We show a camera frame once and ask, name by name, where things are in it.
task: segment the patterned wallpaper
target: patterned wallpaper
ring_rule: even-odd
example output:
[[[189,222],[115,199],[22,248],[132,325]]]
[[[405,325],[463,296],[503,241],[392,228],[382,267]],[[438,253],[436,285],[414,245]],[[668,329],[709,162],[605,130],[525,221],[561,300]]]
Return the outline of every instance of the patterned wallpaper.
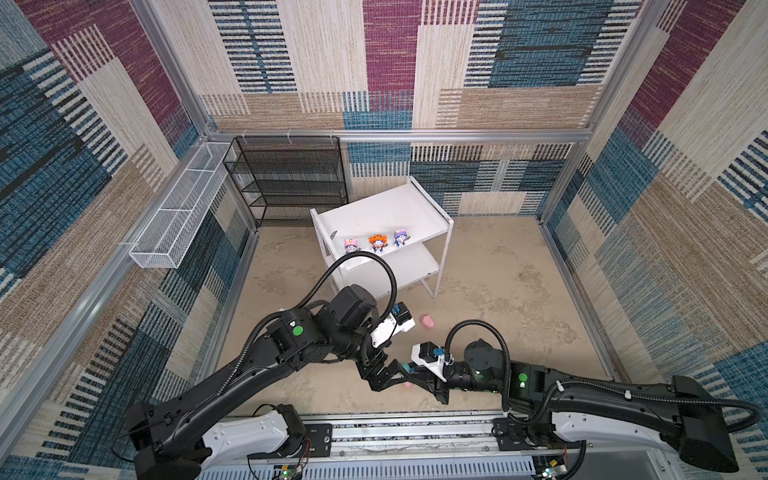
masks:
[[[342,144],[350,200],[412,175],[452,216],[535,215],[572,144]]]
[[[0,478],[133,478],[110,452],[123,413],[159,403],[197,381],[248,239],[222,186],[181,266],[133,266],[38,410]],[[131,457],[128,438],[115,442]]]
[[[641,0],[156,0],[212,122],[583,127]]]
[[[127,0],[0,0],[0,401],[196,139]],[[180,269],[130,272],[0,478],[130,478],[108,441],[127,404],[197,378],[236,205],[219,192]]]
[[[0,401],[197,138],[127,0],[0,0]]]
[[[768,2],[673,0],[548,223],[624,376],[764,409],[767,65]],[[767,435],[731,436],[739,475],[689,478],[768,478]]]

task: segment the white mesh basket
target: white mesh basket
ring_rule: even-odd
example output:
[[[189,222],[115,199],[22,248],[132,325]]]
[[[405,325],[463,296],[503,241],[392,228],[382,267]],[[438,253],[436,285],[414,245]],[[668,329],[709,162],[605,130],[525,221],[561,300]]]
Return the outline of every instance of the white mesh basket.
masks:
[[[225,157],[235,161],[228,143],[207,142],[197,151],[131,248],[131,258],[138,266],[181,265],[227,176]]]

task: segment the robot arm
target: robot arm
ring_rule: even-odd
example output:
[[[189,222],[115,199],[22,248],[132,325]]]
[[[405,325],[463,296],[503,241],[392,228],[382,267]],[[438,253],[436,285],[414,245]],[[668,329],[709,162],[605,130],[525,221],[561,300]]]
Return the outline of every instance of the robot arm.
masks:
[[[192,480],[202,468],[249,453],[295,455],[306,429],[292,406],[277,406],[253,419],[221,420],[268,385],[309,363],[328,362],[329,353],[354,361],[375,392],[411,382],[445,404],[451,389],[502,392],[504,410],[529,416],[521,421],[510,414],[495,422],[493,434],[502,450],[558,448],[562,442],[607,435],[673,449],[700,468],[738,470],[728,432],[758,422],[760,409],[712,399],[686,377],[674,377],[672,385],[625,385],[511,362],[498,331],[475,320],[457,325],[445,347],[423,343],[414,347],[410,363],[393,360],[387,365],[383,349],[393,335],[414,325],[406,306],[394,305],[394,294],[389,302],[392,312],[388,308],[385,319],[379,318],[370,293],[357,285],[345,287],[330,302],[304,306],[338,264],[358,256],[385,266],[392,291],[397,291],[383,260],[367,252],[346,255],[329,268],[301,306],[268,316],[274,321],[264,333],[260,327],[254,330],[253,341],[238,359],[178,397],[156,406],[139,402],[128,408],[125,426],[137,450],[134,466],[140,480]],[[454,330],[467,324],[491,329],[502,350],[480,339],[467,347],[463,361],[455,361],[448,351],[450,339]],[[753,414],[739,425],[726,425],[723,406],[751,409]]]

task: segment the white shelf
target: white shelf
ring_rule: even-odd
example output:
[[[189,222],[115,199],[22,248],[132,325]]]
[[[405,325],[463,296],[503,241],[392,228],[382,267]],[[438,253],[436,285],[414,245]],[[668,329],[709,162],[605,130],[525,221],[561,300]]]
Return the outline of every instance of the white shelf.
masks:
[[[331,266],[334,261],[333,258],[330,255],[325,258],[326,266]],[[398,289],[419,282],[440,270],[440,265],[423,243],[411,245],[398,252],[397,255],[390,255],[386,258],[386,262],[395,273]],[[338,272],[339,269],[336,269],[331,274],[337,291],[345,286],[341,274]],[[368,290],[374,298],[389,295],[389,277],[381,265],[374,261],[347,270],[346,283],[360,285]]]
[[[334,260],[344,253],[344,239],[358,239],[361,250],[373,252],[368,237],[383,233],[387,236],[387,247],[381,257],[395,253],[402,248],[395,246],[395,230],[405,228],[410,238],[406,248],[448,232],[449,222],[437,210],[426,193],[422,193],[414,182],[363,198],[351,204],[319,214],[318,220],[325,227],[331,239],[331,255]],[[355,258],[343,264],[346,269],[371,262],[367,258]]]
[[[311,210],[317,240],[326,267],[343,257],[344,240],[358,239],[361,250],[372,252],[368,237],[382,233],[389,245],[380,256],[395,273],[397,287],[438,274],[435,292],[426,282],[429,294],[436,296],[440,286],[442,268],[453,228],[453,219],[424,191],[419,182],[409,177],[407,184],[380,194],[337,207],[322,214]],[[404,247],[396,247],[395,231],[405,228],[410,238]],[[442,258],[438,263],[424,246],[431,238],[447,233]],[[338,292],[348,285],[357,284],[375,298],[389,295],[389,278],[384,269],[368,258],[352,258],[342,263],[332,274],[333,286]]]

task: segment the black metal shelf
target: black metal shelf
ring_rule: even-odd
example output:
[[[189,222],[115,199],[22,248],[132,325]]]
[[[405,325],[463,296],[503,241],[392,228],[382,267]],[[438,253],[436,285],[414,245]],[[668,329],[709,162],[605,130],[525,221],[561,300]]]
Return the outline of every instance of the black metal shelf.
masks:
[[[349,203],[336,137],[237,137],[232,145],[237,159],[225,166],[259,227],[309,226],[310,209]]]

